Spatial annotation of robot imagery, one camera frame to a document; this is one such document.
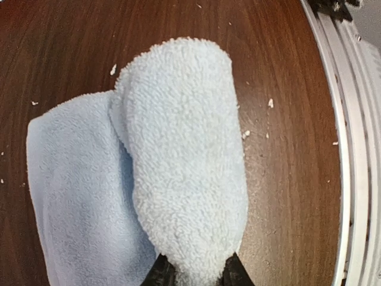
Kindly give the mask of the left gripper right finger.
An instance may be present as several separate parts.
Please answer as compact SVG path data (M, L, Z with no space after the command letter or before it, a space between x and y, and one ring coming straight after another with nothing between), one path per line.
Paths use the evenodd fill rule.
M226 260L221 284L223 286L253 286L252 280L236 253Z

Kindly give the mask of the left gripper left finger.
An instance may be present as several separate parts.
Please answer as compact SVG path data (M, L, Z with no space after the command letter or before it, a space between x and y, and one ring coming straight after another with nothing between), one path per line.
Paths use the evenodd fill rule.
M142 286L174 286L176 271L167 257L159 254Z

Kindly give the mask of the light blue towel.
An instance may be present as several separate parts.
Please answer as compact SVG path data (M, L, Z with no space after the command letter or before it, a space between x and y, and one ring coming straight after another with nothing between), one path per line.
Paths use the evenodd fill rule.
M159 254L175 285L221 285L248 193L228 54L154 45L112 90L30 121L29 190L51 285L142 285Z

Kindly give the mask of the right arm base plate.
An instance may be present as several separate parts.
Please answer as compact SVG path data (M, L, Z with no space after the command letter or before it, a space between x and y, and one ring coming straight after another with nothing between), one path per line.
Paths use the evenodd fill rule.
M362 0L308 0L308 3L315 14L323 13L340 22L353 21L348 5L354 8L361 8L364 5Z

